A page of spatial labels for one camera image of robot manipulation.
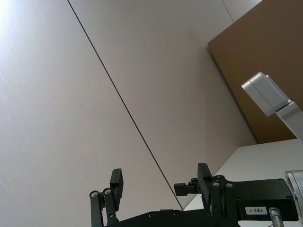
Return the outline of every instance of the silver metal arm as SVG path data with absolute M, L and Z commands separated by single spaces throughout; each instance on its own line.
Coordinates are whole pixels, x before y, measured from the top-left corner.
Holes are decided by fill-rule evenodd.
M 286 171 L 285 178 L 294 197 L 299 221 L 303 226 L 303 170 Z
M 262 72 L 257 73 L 242 88 L 268 117 L 277 114 L 290 131 L 303 141 L 303 112 L 280 87 Z

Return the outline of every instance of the cardboard box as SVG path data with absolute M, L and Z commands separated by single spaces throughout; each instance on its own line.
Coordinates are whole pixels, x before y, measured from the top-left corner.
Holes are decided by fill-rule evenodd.
M 259 143 L 295 136 L 241 88 L 261 71 L 303 109 L 303 0 L 263 0 L 209 43 Z

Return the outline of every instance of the metal cylinder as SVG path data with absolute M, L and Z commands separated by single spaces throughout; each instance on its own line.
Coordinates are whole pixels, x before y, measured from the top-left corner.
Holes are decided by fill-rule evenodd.
M 299 221 L 303 227 L 303 170 L 286 171 L 285 177 L 294 198 Z
M 273 222 L 273 227 L 284 227 L 280 210 L 276 207 L 269 208 L 269 214 L 271 221 Z

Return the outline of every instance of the white label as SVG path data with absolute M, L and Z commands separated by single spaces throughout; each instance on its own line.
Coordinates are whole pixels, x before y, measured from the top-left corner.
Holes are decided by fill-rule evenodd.
M 266 207 L 246 207 L 247 215 L 266 215 L 267 210 Z

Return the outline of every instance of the metal cable connector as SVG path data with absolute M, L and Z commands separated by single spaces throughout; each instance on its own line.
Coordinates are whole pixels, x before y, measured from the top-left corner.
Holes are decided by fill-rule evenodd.
M 280 210 L 276 207 L 269 208 L 269 214 L 271 221 L 273 222 L 273 227 L 284 227 Z

